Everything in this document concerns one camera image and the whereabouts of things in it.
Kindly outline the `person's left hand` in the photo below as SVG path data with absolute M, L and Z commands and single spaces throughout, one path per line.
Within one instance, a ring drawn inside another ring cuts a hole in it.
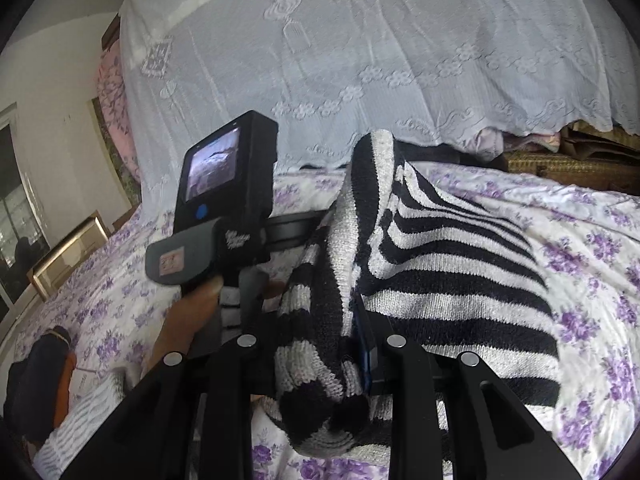
M 214 322 L 213 344 L 224 344 L 242 334 L 241 312 L 229 304 L 238 294 L 215 276 L 175 302 L 166 312 L 151 355 L 141 373 L 144 377 L 158 364 L 179 364 L 188 355 L 195 336 Z

